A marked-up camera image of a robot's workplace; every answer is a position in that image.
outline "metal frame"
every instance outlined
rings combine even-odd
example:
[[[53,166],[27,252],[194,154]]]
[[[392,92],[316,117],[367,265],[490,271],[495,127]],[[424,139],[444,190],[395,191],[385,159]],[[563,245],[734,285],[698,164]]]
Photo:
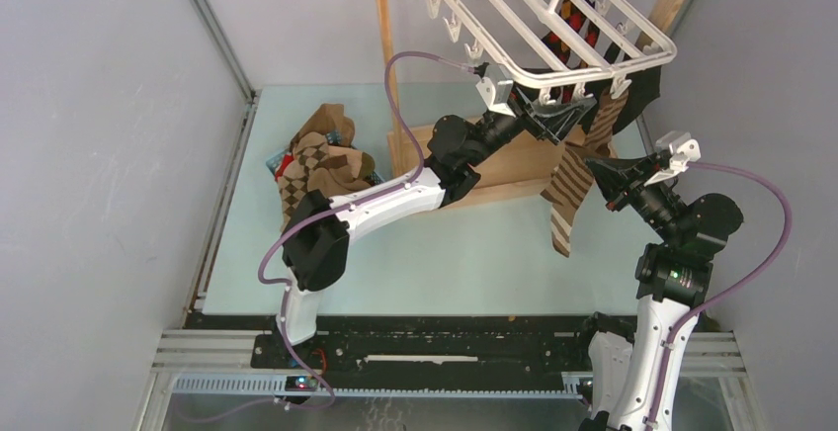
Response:
[[[196,272],[194,288],[189,297],[188,310],[200,309],[203,305],[203,297],[209,282],[215,251],[226,221],[226,214],[235,189],[241,160],[253,126],[253,117],[258,103],[257,93],[236,58],[209,1],[192,1],[202,22],[207,27],[210,37],[217,45],[228,68],[235,77],[247,105],[241,135],[227,166],[226,182],[219,193],[216,212],[208,231],[205,254]],[[691,3],[692,0],[688,0],[684,5],[685,8],[688,8]],[[675,29],[680,26],[682,19],[683,11],[674,24]],[[640,119],[639,121],[641,132],[646,134],[647,129],[645,129],[643,120]],[[296,375],[298,371],[280,369],[266,371],[250,368],[251,354],[258,353],[258,351],[253,350],[254,340],[260,333],[259,331],[235,330],[165,331],[158,345],[157,355],[151,367],[132,429],[135,431],[158,431],[163,429],[173,392],[274,394],[277,384],[281,384],[285,376]],[[718,378],[735,431],[762,431],[766,429],[738,346],[731,333],[693,334],[688,345],[682,376]],[[591,373],[587,371],[569,372],[564,374],[564,378],[564,390],[543,392],[406,392],[343,388],[338,389],[337,393],[340,396],[405,395],[416,397],[467,396],[575,399],[578,397],[576,387],[591,380]],[[261,387],[253,385],[259,383],[272,385]]]
[[[250,80],[247,79],[247,74],[244,73],[244,68],[242,68],[241,63],[238,61],[227,35],[221,28],[221,23],[218,21],[218,18],[215,16],[215,12],[212,10],[210,0],[191,1],[195,7],[196,13],[198,13],[198,16],[201,18],[201,22],[204,23],[204,26],[207,28],[209,37],[221,52],[221,56],[224,58],[227,68],[229,68],[235,78],[245,102],[251,103],[256,97],[256,90],[254,90]]]
[[[285,378],[299,375],[299,370],[251,368],[252,354],[259,353],[254,350],[254,341],[260,334],[261,331],[255,330],[165,331],[157,347],[143,401],[132,429],[163,429],[174,392],[272,396],[276,395],[277,390],[283,390]],[[560,390],[481,393],[337,388],[335,392],[338,396],[361,397],[578,399],[581,395],[577,394],[577,387],[592,379],[590,371],[567,372],[563,376],[565,389]],[[694,333],[687,346],[681,377],[719,379],[734,431],[765,429],[732,333]],[[282,391],[282,395],[290,394],[307,393]]]

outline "light blue table surface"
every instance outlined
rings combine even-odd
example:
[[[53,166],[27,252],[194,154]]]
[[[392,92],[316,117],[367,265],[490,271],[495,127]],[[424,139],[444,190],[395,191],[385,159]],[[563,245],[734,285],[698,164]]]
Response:
[[[412,126],[442,115],[483,111],[470,84],[403,84],[402,112]],[[281,202],[265,160],[285,147],[321,103],[343,103],[355,144],[389,178],[390,117],[381,85],[282,86],[262,91],[204,313],[271,314],[282,286],[256,270],[280,234]],[[645,153],[635,125],[615,137],[620,157]],[[634,313],[634,267],[658,241],[632,210],[605,209],[594,188],[577,213],[571,257],[550,245],[549,204],[529,197],[414,215],[383,227],[349,251],[346,273],[324,295],[321,314],[492,315]],[[278,253],[269,277],[286,275]]]

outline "plastic clip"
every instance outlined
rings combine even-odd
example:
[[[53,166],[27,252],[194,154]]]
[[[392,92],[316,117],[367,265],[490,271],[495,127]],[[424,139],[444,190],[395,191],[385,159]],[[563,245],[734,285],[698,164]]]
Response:
[[[611,82],[611,91],[609,92],[611,99],[617,100],[622,97],[629,85],[631,85],[631,80],[626,79],[624,74],[615,76]]]
[[[597,11],[597,13],[599,13],[600,16],[605,16],[606,14],[608,14],[608,10],[611,9],[611,1],[594,1],[594,9]]]
[[[446,22],[446,29],[448,30],[448,37],[452,43],[460,39],[460,29],[462,28],[462,21],[457,17],[457,14],[452,13],[451,19],[443,18]]]
[[[588,95],[585,93],[585,83],[577,83],[573,86],[573,95],[570,97],[570,100],[574,102],[578,102],[583,98],[587,97]]]
[[[428,16],[431,19],[437,19],[440,16],[440,3],[443,0],[425,0],[425,4],[428,6]]]
[[[626,20],[624,23],[617,23],[617,32],[622,36],[628,34],[632,29],[634,29],[634,23],[631,19]]]
[[[465,45],[465,54],[468,55],[468,59],[471,62],[477,63],[483,57],[483,45],[475,39],[472,45]]]
[[[659,51],[660,45],[658,43],[651,43],[643,47],[643,55],[653,55]]]
[[[551,100],[549,97],[550,88],[544,87],[543,89],[539,90],[539,104],[543,106],[547,105],[555,105],[555,100]]]

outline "gray wall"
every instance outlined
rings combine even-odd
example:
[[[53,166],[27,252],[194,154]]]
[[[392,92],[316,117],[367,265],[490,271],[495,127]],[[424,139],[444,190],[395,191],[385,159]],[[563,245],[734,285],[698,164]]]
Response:
[[[127,429],[243,102],[188,0],[0,0],[0,27],[0,429]]]
[[[774,429],[835,429],[838,403],[838,67],[836,0],[698,0],[676,36],[653,134],[687,129],[704,159],[769,177],[788,195],[795,230],[752,287],[716,312],[733,327]],[[684,176],[691,199],[724,192],[746,224],[716,261],[713,289],[753,269],[780,234],[770,194],[723,174]]]

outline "metal bar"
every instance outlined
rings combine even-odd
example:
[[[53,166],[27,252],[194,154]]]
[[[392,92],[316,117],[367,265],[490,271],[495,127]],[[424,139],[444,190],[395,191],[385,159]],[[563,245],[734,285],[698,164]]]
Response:
[[[704,341],[690,341],[687,343],[688,355],[690,354],[735,354],[739,355],[739,347],[736,342],[704,342]]]
[[[747,377],[748,373],[744,369],[738,370],[682,370],[679,377],[684,379],[721,379],[732,378],[741,379]]]
[[[172,399],[172,385],[174,378],[169,373],[154,374],[154,387],[148,401],[148,407],[143,417],[141,431],[160,431],[166,421],[169,401]]]
[[[215,16],[215,13],[212,11],[210,1],[192,0],[192,3],[195,6],[195,9],[198,12],[199,17],[201,17],[204,26],[209,31],[209,36],[212,38],[212,41],[215,43],[215,46],[221,52],[221,56],[224,58],[227,67],[230,69],[230,72],[235,78],[236,83],[238,84],[239,89],[241,90],[242,96],[244,97],[245,101],[251,102],[255,96],[255,90],[253,89],[253,85],[251,85],[250,81],[247,79],[247,75],[244,73],[244,69],[242,68],[241,63],[236,57],[229,39],[224,33],[224,30],[221,28],[221,23],[218,21],[218,18]]]
[[[133,426],[131,427],[132,431],[140,431],[142,429],[142,423],[146,420],[148,408],[151,405],[151,398],[153,396],[154,384],[156,380],[157,374],[149,374],[148,379],[145,381],[145,388],[143,389],[141,395],[142,401],[140,402],[139,409],[133,419]]]
[[[745,376],[739,379],[739,384],[742,386],[742,392],[745,395],[745,399],[748,402],[748,411],[751,415],[751,419],[754,422],[754,426],[756,427],[757,431],[766,431],[769,429],[768,424],[765,422],[765,416],[762,412],[762,407],[760,406],[759,400],[757,399],[756,392],[754,391],[753,385],[751,385],[751,379],[748,376]]]
[[[716,355],[685,355],[684,364],[681,366],[682,370],[692,369],[745,369],[745,363],[742,362],[742,357],[736,356],[716,356]]]
[[[253,121],[256,118],[256,110],[259,108],[259,98],[255,98],[253,103],[247,105],[244,113],[244,120],[242,122],[242,130],[236,141],[233,153],[230,156],[230,162],[227,165],[226,177],[224,185],[221,188],[220,198],[215,209],[215,216],[213,218],[209,239],[204,248],[204,260],[200,265],[198,273],[197,287],[193,291],[192,298],[196,299],[200,294],[205,293],[210,286],[210,276],[212,275],[212,266],[215,261],[215,254],[218,250],[218,244],[221,242],[221,235],[224,232],[224,225],[227,221],[227,212],[230,209],[233,192],[235,192],[236,182],[238,181],[238,174],[241,171],[241,163],[244,159],[244,151],[247,148],[247,141],[250,139],[250,132],[253,130]],[[204,308],[203,302],[198,304],[189,304],[187,309],[201,310]]]
[[[733,431],[756,431],[739,379],[718,379]]]
[[[250,366],[250,352],[206,352],[191,349],[189,352],[157,352],[154,363],[201,367],[205,365]]]
[[[157,350],[244,350],[250,352],[253,350],[253,339],[250,337],[204,340],[162,338]]]
[[[162,337],[214,337],[224,339],[233,336],[243,336],[255,339],[257,335],[261,334],[264,334],[264,332],[259,330],[169,329],[163,331]]]

